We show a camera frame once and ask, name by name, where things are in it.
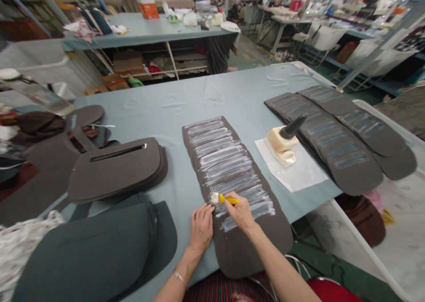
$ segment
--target stack of insoles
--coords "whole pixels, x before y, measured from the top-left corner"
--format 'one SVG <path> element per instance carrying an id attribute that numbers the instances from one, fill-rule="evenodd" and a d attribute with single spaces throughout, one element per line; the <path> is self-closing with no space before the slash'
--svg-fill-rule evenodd
<path id="1" fill-rule="evenodd" d="M 286 123 L 308 117 L 298 139 L 349 195 L 376 188 L 383 173 L 399 180 L 416 169 L 413 152 L 396 131 L 333 89 L 314 86 L 265 104 Z"/>
<path id="2" fill-rule="evenodd" d="M 156 186 L 167 174 L 165 148 L 155 138 L 106 149 L 82 144 L 88 151 L 76 161 L 68 185 L 74 203 L 128 196 Z"/>
<path id="3" fill-rule="evenodd" d="M 292 247 L 292 232 L 287 218 L 238 135 L 224 117 L 183 127 L 183 139 L 196 172 L 205 202 L 213 192 L 235 191 L 245 197 L 253 217 L 282 252 Z M 214 245 L 223 273 L 240 279 L 264 270 L 261 261 L 243 232 L 237 228 L 224 204 L 214 211 Z"/>
<path id="4" fill-rule="evenodd" d="M 177 249 L 166 203 L 136 194 L 95 217 L 51 230 L 12 301 L 119 301 L 155 277 Z"/>

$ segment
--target plastic bottle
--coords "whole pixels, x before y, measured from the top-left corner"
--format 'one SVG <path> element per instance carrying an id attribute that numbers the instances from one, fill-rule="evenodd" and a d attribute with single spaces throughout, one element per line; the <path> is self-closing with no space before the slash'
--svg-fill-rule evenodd
<path id="1" fill-rule="evenodd" d="M 74 106 L 70 102 L 15 69 L 0 70 L 0 82 L 25 95 L 31 101 L 53 114 L 64 116 L 74 111 Z"/>

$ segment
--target white basket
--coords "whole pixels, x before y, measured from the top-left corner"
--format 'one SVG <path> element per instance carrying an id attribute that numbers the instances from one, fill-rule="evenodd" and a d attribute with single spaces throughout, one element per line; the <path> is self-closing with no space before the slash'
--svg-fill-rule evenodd
<path id="1" fill-rule="evenodd" d="M 399 181 L 386 179 L 377 190 L 395 219 L 384 241 L 371 248 L 335 200 L 307 215 L 319 241 L 330 253 L 388 283 L 403 301 L 425 301 L 425 143 L 369 104 L 358 106 L 401 134 L 415 153 L 418 168 Z"/>
<path id="2" fill-rule="evenodd" d="M 309 38 L 305 43 L 319 51 L 331 50 L 346 31 L 347 29 L 329 27 L 329 23 L 313 21 L 309 29 Z"/>
<path id="3" fill-rule="evenodd" d="M 75 95 L 70 91 L 66 83 L 54 83 L 52 84 L 52 87 L 53 92 L 63 99 L 69 100 L 75 98 Z M 0 92 L 0 102 L 9 107 L 20 107 L 35 104 L 25 95 L 14 90 Z"/>
<path id="4" fill-rule="evenodd" d="M 83 52 L 69 58 L 60 39 L 10 43 L 0 52 L 0 69 L 14 68 L 40 84 L 64 82 L 75 96 L 102 84 L 101 74 Z"/>
<path id="5" fill-rule="evenodd" d="M 365 57 L 378 47 L 374 40 L 361 40 L 359 46 L 345 63 L 351 69 L 360 65 Z M 408 59 L 418 51 L 400 52 L 397 50 L 384 50 L 361 74 L 367 77 L 382 76 L 395 68 L 398 64 Z"/>

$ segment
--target glue brush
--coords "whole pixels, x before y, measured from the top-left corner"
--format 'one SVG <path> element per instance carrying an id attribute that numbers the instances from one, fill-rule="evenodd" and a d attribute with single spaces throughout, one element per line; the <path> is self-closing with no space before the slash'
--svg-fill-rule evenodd
<path id="1" fill-rule="evenodd" d="M 216 192 L 214 192 L 214 193 L 212 193 L 212 196 L 211 196 L 211 202 L 214 204 L 214 205 L 218 205 L 218 204 L 220 204 L 220 203 L 224 203 L 224 196 L 223 196 L 223 194 L 219 194 L 219 193 L 216 193 Z M 226 198 L 227 199 L 227 201 L 229 201 L 232 205 L 236 205 L 236 204 L 238 204 L 239 203 L 239 201 L 237 201 L 235 198 L 232 198 L 232 197 L 228 197 L 228 198 Z"/>

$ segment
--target light blue table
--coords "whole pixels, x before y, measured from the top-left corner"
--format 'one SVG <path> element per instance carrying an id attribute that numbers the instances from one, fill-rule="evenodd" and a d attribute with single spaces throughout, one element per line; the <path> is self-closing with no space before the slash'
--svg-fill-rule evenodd
<path id="1" fill-rule="evenodd" d="M 286 85 L 276 87 L 276 81 L 269 78 L 282 79 L 282 83 Z M 226 117 L 269 182 L 290 223 L 341 193 L 332 180 L 290 193 L 271 174 L 254 143 L 255 140 L 264 138 L 271 128 L 282 125 L 264 104 L 265 100 L 322 84 L 323 82 L 304 74 L 293 64 L 286 63 L 76 99 L 76 108 L 92 104 L 104 107 L 105 116 L 102 123 L 115 125 L 111 128 L 111 139 L 126 143 L 155 137 L 167 152 L 167 177 L 146 194 L 154 203 L 164 200 L 167 202 L 178 233 L 177 251 L 165 269 L 128 296 L 126 301 L 153 300 L 189 244 L 192 211 L 204 202 L 183 143 L 183 126 L 221 115 Z M 95 202 L 90 215 L 107 207 L 107 201 Z M 74 208 L 75 205 L 65 208 L 64 216 L 69 217 Z M 211 243 L 192 277 L 191 284 L 218 268 L 214 245 Z"/>
<path id="2" fill-rule="evenodd" d="M 153 44 L 159 42 L 169 42 L 181 39 L 197 39 L 209 36 L 232 34 L 223 30 L 219 26 L 210 26 L 209 31 L 201 30 L 201 26 L 186 27 L 183 22 L 171 23 L 165 16 L 160 14 L 159 19 L 147 20 L 141 13 L 120 13 L 109 17 L 109 23 L 113 25 L 124 25 L 131 31 L 125 35 L 116 33 L 110 35 L 97 36 L 96 42 L 90 46 L 93 49 L 99 47 L 112 48 L 120 46 L 135 46 L 143 44 Z M 67 32 L 62 39 L 62 47 L 65 52 L 77 50 L 90 50 L 90 47 L 82 39 L 76 39 L 72 32 Z"/>

